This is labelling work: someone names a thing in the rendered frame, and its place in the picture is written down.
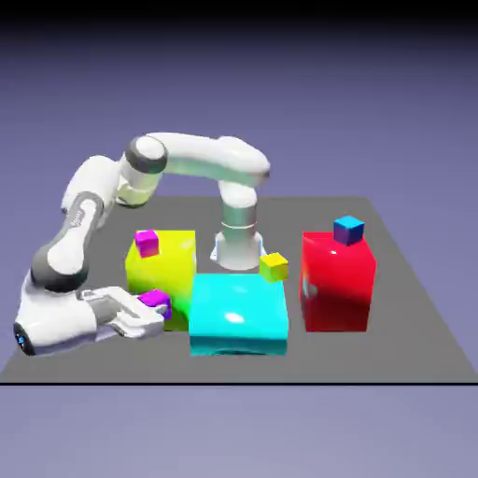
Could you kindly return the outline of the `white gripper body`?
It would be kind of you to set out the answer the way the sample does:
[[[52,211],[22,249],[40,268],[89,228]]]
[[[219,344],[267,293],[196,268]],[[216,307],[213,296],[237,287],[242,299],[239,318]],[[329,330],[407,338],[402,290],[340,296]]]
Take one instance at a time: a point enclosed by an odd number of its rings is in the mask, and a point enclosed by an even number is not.
[[[99,288],[97,324],[110,327],[123,338],[144,339],[164,331],[164,317],[157,308],[142,303],[120,287]]]

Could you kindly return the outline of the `small purple cube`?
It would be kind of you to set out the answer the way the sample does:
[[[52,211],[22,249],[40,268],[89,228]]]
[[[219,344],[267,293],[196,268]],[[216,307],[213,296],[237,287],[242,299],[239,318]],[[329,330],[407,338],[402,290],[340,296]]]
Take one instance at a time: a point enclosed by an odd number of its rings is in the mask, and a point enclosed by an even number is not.
[[[172,317],[172,301],[167,293],[155,288],[138,295],[137,299],[160,314],[164,320]]]

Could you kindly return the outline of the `small magenta cube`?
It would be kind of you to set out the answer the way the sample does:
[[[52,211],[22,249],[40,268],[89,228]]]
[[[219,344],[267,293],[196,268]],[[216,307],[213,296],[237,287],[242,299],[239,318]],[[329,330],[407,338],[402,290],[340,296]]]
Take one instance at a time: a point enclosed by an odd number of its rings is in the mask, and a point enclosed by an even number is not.
[[[135,232],[134,242],[142,259],[154,257],[160,253],[159,237],[154,230]]]

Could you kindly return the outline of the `small yellow cube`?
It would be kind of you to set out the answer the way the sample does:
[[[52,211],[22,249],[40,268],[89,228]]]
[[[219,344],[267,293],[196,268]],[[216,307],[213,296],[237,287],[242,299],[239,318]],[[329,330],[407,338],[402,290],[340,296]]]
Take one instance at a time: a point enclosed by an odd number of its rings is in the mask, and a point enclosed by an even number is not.
[[[260,257],[260,275],[269,283],[284,281],[288,278],[288,260],[280,253]]]

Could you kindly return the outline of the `small blue cube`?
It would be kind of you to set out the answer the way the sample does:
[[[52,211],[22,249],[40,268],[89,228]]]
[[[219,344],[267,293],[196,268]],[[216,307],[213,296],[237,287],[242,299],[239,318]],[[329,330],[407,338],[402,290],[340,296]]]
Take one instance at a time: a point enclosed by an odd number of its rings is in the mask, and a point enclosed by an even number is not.
[[[363,239],[365,222],[352,217],[343,216],[333,222],[333,239],[344,246],[352,246]]]

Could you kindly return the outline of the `large yellow box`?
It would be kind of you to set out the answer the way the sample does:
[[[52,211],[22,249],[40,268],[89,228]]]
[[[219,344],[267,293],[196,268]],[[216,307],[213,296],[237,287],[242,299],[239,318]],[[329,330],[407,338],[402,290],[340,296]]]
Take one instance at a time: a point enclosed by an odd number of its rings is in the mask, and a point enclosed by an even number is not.
[[[186,331],[197,272],[195,232],[155,232],[159,237],[160,253],[154,257],[142,259],[133,239],[124,262],[127,288],[135,295],[155,288],[167,293],[172,301],[172,317],[165,320],[164,329]]]

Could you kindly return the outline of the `large cyan box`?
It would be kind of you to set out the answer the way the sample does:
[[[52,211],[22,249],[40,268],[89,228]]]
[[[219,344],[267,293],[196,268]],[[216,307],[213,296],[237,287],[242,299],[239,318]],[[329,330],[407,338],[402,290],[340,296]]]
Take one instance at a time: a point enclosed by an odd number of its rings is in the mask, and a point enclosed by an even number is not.
[[[281,281],[260,274],[197,274],[189,312],[193,356],[282,356],[288,309]]]

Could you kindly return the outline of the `large red box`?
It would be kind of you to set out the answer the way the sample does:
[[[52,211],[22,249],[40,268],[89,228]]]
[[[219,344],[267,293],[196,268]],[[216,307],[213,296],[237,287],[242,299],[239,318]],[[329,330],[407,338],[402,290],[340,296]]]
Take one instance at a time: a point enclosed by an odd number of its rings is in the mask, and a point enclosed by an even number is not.
[[[308,332],[368,328],[376,259],[365,239],[346,246],[332,232],[304,232],[299,294]]]

